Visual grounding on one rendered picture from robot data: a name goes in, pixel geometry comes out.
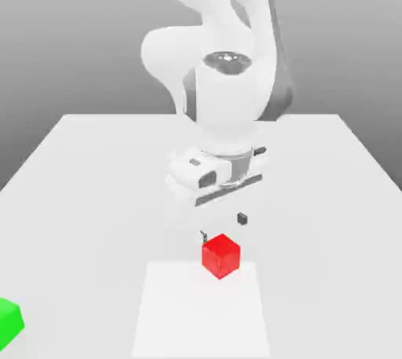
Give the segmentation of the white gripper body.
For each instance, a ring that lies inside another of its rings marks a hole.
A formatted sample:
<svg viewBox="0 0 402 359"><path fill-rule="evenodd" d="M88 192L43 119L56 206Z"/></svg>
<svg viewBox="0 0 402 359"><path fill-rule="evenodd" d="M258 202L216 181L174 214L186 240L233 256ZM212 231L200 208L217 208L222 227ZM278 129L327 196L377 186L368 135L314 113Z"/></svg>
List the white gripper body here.
<svg viewBox="0 0 402 359"><path fill-rule="evenodd" d="M223 188L219 188L213 192L209 192L203 196L199 196L196 198L195 207L199 207L199 206L209 203L210 201L225 197L228 194L237 192L240 189L244 189L244 188L246 188L250 185L253 185L257 182L260 182L262 180L263 180L263 174L256 174L254 176L246 178L245 180L242 180L237 185L230 185L230 186L226 186Z"/></svg>

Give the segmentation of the small red cube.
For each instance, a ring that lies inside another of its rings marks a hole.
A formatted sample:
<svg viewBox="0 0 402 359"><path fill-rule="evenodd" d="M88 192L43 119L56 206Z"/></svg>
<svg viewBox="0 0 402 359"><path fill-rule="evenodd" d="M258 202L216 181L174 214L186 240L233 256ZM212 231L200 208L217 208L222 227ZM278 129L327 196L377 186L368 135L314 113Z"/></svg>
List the small red cube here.
<svg viewBox="0 0 402 359"><path fill-rule="evenodd" d="M202 265L219 280L240 267L240 246L224 233L202 246Z"/></svg>

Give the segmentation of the small green cube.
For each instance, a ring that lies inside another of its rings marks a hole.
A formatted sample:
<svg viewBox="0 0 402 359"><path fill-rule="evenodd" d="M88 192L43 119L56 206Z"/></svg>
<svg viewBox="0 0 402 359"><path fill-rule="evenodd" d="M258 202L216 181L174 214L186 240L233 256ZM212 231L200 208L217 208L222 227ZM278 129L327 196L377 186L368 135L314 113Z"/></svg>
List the small green cube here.
<svg viewBox="0 0 402 359"><path fill-rule="evenodd" d="M15 302L0 298L0 352L24 329L20 307Z"/></svg>

